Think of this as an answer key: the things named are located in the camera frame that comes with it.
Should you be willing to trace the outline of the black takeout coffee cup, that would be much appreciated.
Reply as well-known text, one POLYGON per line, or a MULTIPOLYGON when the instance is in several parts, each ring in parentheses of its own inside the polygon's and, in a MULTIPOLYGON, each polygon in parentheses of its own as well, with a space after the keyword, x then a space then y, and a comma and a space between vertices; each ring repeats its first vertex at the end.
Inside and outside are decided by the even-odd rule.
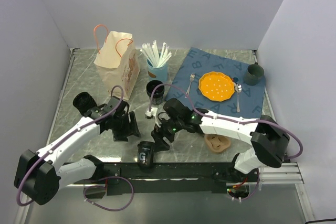
POLYGON ((138 144, 138 163, 153 164, 154 142, 141 141, 138 144))

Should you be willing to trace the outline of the stack of black lids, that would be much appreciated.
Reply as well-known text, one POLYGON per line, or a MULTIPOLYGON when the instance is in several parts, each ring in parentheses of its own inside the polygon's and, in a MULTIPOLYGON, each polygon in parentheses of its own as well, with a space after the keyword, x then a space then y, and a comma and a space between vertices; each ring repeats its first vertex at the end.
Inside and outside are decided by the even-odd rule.
POLYGON ((84 116, 84 114, 97 106, 96 101, 88 92, 81 92, 75 96, 72 105, 84 116))

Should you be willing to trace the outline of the brown paper takeout bag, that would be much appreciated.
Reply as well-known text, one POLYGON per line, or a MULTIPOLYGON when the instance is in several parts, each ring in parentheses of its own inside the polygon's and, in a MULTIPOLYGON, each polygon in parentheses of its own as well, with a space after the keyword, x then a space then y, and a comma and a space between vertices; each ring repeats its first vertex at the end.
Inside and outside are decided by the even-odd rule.
POLYGON ((109 94, 119 98, 121 91, 112 89, 119 85, 123 89, 123 99, 128 101, 140 73, 133 35, 106 29, 107 35, 103 46, 100 47, 96 35, 98 27, 107 28, 107 26, 98 24, 93 30, 98 50, 94 60, 97 73, 109 94))

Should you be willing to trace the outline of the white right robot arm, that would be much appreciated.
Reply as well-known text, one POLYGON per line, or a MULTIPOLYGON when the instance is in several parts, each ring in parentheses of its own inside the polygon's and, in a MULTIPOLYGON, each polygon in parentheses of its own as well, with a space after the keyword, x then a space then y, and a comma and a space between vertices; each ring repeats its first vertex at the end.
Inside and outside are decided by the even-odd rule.
POLYGON ((280 168, 289 144, 289 135, 269 116, 244 119, 224 116, 207 109, 191 110, 177 99, 168 100, 163 107, 168 119, 159 119, 157 108, 148 108, 145 116, 155 120, 151 136, 155 151, 168 151, 175 133, 219 135, 234 138, 250 145, 250 149, 237 154, 229 169, 230 177, 242 181, 249 172, 263 165, 280 168))

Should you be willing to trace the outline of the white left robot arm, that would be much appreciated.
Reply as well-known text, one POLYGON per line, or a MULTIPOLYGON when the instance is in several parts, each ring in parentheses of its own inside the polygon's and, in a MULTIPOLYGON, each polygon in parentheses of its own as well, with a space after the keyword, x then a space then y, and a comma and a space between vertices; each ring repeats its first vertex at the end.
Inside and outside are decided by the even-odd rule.
POLYGON ((104 162, 93 155, 66 163, 84 143, 108 130, 115 141, 141 136, 135 113, 127 102, 115 96, 108 103, 97 105, 88 92, 82 92, 74 98, 73 106, 82 116, 75 126, 51 144, 36 152, 26 150, 19 158, 14 186, 39 205, 49 202, 67 185, 85 179, 98 183, 103 179, 104 162))

